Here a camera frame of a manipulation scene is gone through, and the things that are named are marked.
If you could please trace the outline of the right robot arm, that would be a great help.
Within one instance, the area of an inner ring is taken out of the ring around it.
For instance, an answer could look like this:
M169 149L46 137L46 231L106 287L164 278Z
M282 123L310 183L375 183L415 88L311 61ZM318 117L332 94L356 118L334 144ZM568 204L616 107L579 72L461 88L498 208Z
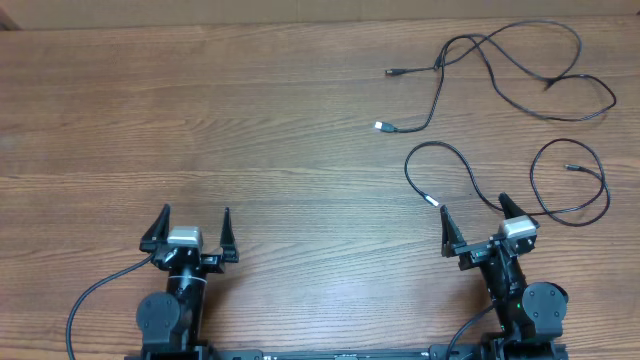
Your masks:
M457 257L462 271L481 271L491 304L453 336L446 359L566 359L564 345L555 340L563 334L568 293L552 282L529 284L519 257L535 248L539 223L505 193L499 195L504 220L498 232L482 243L467 243L446 206L440 208L441 254ZM498 332L485 333L479 343L460 345L461 336L486 314L495 312Z

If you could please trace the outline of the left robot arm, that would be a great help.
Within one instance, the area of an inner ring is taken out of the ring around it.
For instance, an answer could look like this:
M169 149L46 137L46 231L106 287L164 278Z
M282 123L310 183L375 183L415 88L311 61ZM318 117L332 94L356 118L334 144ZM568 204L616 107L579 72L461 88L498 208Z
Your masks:
M168 273L166 289L146 296L138 305L136 322L142 333L143 359L217 359L213 345L200 338L207 276L223 274L239 261L231 223L224 211L219 253L203 251L197 226L170 226L166 204L141 237L139 249L149 262Z

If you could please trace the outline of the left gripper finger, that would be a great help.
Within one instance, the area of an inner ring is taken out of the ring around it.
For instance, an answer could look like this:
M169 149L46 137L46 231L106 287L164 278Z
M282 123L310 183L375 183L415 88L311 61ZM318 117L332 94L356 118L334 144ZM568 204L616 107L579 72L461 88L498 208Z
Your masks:
M225 208L219 244L222 248L222 257L225 263L239 262L239 252L232 229L231 211L229 207Z
M140 250L156 250L159 245L167 241L170 225L171 206L165 204L149 229L140 239Z

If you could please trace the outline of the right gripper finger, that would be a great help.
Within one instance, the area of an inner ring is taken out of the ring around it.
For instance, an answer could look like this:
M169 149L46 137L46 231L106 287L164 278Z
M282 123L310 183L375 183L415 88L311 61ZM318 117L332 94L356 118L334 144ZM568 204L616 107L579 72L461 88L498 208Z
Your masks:
M458 248L466 245L466 241L445 205L440 208L440 215L442 224L441 255L447 258L453 257L457 254Z
M520 208L505 192L502 192L499 195L498 200L500 202L504 217L507 220L526 216L535 226L539 225L539 223L530 214Z

